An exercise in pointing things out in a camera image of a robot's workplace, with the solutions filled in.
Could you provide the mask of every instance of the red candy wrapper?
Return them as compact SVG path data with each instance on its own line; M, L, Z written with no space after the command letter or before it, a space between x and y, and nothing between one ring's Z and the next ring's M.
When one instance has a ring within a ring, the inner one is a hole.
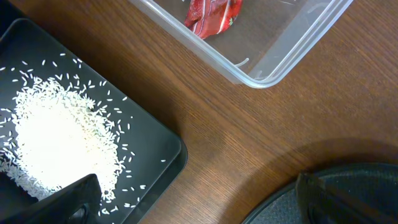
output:
M226 31L242 8L243 0L191 0L185 25L202 39Z

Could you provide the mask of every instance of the table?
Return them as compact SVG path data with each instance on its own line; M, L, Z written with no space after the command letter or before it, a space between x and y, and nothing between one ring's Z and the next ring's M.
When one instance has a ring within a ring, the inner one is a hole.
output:
M397 163L395 0L355 1L265 90L230 83L127 0L12 2L187 144L142 223L240 223L301 170Z

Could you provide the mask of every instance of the wood grain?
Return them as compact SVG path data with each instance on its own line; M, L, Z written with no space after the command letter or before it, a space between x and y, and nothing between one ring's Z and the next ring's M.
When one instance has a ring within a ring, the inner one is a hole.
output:
M301 170L398 159L398 2L355 1L278 85L233 85L127 0L13 0L181 135L143 223L240 223Z

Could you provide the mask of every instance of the transparent container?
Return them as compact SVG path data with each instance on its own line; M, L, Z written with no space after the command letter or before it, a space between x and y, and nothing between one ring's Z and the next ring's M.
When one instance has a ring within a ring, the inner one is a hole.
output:
M226 78L253 88L281 81L352 1L243 0L227 31L202 40L183 24L190 0L131 0Z

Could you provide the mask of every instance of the plastic container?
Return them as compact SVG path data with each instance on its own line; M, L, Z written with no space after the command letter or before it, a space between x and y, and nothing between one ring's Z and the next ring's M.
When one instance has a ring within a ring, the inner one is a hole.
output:
M233 83L267 88L283 79L353 0L244 0L234 24L201 40L183 24L190 0L131 0Z

